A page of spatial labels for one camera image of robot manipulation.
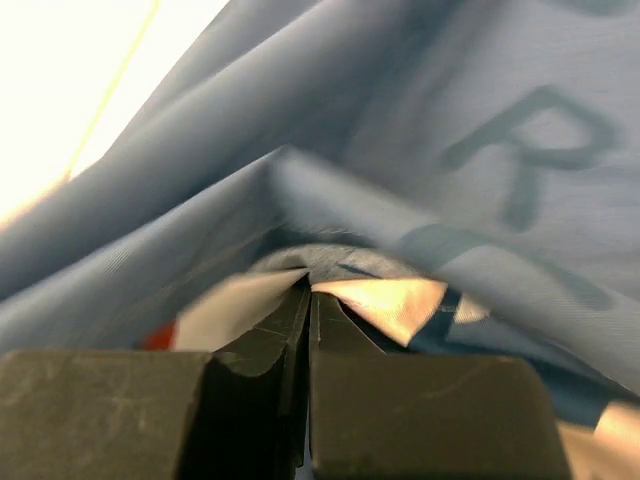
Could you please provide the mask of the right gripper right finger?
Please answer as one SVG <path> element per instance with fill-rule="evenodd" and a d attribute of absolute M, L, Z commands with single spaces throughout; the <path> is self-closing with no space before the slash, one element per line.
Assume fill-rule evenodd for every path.
<path fill-rule="evenodd" d="M 386 353 L 314 294 L 310 450 L 318 479 L 566 479 L 550 398 L 524 361 Z"/>

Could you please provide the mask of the white pillow yellow edge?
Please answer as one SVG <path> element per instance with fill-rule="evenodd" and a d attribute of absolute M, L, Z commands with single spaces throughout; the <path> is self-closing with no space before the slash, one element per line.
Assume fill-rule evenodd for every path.
<path fill-rule="evenodd" d="M 224 5 L 2 2 L 2 224 L 96 163 Z"/>

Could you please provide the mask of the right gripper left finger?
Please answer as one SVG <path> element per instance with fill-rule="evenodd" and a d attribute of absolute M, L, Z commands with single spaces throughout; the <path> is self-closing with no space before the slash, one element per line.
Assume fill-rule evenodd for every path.
<path fill-rule="evenodd" d="M 291 479 L 304 459 L 310 289 L 214 352 L 18 350 L 5 479 Z"/>

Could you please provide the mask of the blue letter print pillowcase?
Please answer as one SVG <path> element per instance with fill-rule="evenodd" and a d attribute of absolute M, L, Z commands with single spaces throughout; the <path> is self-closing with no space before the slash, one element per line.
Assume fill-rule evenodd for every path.
<path fill-rule="evenodd" d="M 386 353 L 524 361 L 566 479 L 637 478 L 638 3 L 229 2 L 2 231 L 1 361 L 214 352 L 299 281 L 295 475 L 318 293 Z"/>

